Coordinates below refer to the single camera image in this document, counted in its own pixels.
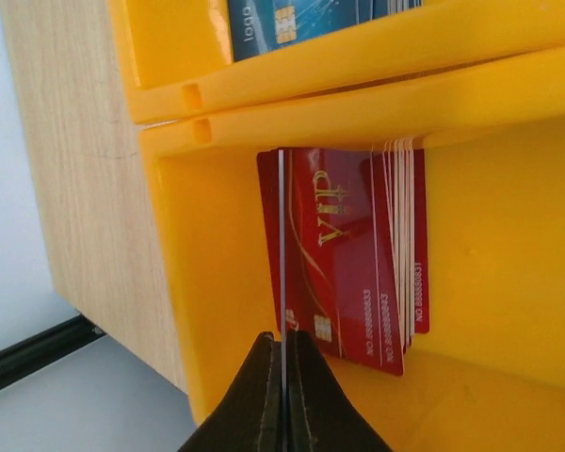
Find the yellow slot divider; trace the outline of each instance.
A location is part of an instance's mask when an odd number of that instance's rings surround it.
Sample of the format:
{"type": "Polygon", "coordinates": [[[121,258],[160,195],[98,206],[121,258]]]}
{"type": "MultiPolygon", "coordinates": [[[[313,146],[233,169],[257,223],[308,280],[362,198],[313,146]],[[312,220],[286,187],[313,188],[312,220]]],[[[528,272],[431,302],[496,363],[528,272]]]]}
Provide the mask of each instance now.
{"type": "Polygon", "coordinates": [[[156,8],[141,0],[110,0],[121,75],[136,122],[271,103],[565,45],[565,0],[445,0],[231,64],[225,55],[225,2],[208,6],[207,0],[186,0],[186,14],[173,9],[180,16],[179,31],[156,33],[160,14],[169,14],[162,22],[171,28],[166,24],[174,12],[165,6],[173,1],[161,0],[164,7],[156,8]],[[153,27],[146,29],[145,23],[153,27]],[[174,51],[182,45],[176,42],[184,43],[183,54],[174,51]],[[157,51],[163,48],[173,50],[157,51]]]}
{"type": "Polygon", "coordinates": [[[565,47],[392,85],[241,108],[166,129],[180,147],[192,149],[281,143],[371,149],[397,137],[423,137],[430,148],[561,115],[565,47]]]}

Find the card chip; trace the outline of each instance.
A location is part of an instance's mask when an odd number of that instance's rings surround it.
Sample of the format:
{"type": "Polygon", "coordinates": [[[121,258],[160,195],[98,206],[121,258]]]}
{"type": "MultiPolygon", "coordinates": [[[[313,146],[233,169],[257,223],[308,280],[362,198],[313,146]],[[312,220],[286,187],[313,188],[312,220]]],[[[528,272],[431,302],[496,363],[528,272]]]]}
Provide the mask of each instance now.
{"type": "Polygon", "coordinates": [[[314,327],[316,337],[323,341],[332,341],[332,330],[331,330],[331,320],[328,317],[323,317],[322,315],[314,316],[314,327]]]}
{"type": "Polygon", "coordinates": [[[298,37],[298,28],[295,22],[295,7],[277,9],[274,13],[276,22],[276,42],[284,44],[298,37]]]}

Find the red vip card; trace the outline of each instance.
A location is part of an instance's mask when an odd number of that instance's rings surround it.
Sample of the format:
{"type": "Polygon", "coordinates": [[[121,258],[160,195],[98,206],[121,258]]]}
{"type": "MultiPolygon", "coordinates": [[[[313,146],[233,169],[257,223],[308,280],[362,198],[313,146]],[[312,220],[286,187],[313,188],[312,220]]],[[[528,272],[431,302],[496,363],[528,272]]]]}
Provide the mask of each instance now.
{"type": "Polygon", "coordinates": [[[414,151],[414,330],[429,331],[429,264],[425,151],[414,151]]]}
{"type": "Polygon", "coordinates": [[[414,150],[412,149],[412,141],[410,141],[408,149],[408,287],[411,300],[411,341],[416,333],[415,331],[415,310],[414,310],[414,150]]]}
{"type": "Polygon", "coordinates": [[[379,273],[379,307],[381,317],[383,357],[399,373],[403,372],[404,357],[402,334],[397,302],[396,273],[392,247],[389,189],[385,178],[385,154],[371,155],[371,178],[373,181],[373,202],[375,210],[375,230],[377,270],[379,273]]]}
{"type": "Polygon", "coordinates": [[[408,344],[408,316],[406,312],[406,281],[404,279],[405,260],[403,258],[404,242],[402,233],[403,218],[403,202],[400,188],[403,187],[404,178],[402,175],[402,163],[400,161],[400,152],[397,143],[389,144],[389,151],[383,153],[383,178],[388,195],[385,198],[388,201],[390,235],[392,241],[392,255],[394,263],[395,275],[395,296],[398,305],[399,325],[400,325],[400,342],[404,352],[407,350],[408,344]]]}
{"type": "Polygon", "coordinates": [[[397,151],[397,197],[398,197],[398,219],[397,228],[399,236],[399,283],[400,283],[400,294],[402,297],[402,303],[404,305],[404,347],[408,349],[411,344],[410,336],[410,297],[409,297],[409,272],[408,272],[408,237],[406,232],[408,231],[408,211],[406,208],[407,201],[407,172],[406,172],[406,152],[401,146],[401,142],[398,143],[397,151]]]}
{"type": "MultiPolygon", "coordinates": [[[[401,360],[390,362],[381,346],[373,187],[364,164],[370,153],[285,150],[286,326],[309,331],[327,353],[400,375],[401,360]]],[[[276,152],[258,155],[258,171],[278,314],[276,152]]]]}

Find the blue card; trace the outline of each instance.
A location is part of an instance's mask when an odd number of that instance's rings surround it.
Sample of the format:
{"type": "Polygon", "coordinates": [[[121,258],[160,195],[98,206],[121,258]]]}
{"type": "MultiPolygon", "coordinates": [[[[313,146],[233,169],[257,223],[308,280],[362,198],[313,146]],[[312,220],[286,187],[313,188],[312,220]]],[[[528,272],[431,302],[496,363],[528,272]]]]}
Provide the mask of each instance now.
{"type": "Polygon", "coordinates": [[[362,7],[372,0],[228,0],[234,61],[364,22],[362,7]]]}

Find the yellow plastic card holder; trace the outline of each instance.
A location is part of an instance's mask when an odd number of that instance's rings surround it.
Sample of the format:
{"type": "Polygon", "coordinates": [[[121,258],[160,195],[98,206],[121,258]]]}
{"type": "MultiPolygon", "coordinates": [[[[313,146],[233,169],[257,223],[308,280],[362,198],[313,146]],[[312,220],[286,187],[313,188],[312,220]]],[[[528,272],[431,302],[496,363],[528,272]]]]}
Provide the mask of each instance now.
{"type": "Polygon", "coordinates": [[[399,137],[427,149],[431,331],[402,378],[335,376],[397,451],[565,450],[565,46],[141,132],[195,418],[276,330],[256,154],[399,137]]]}

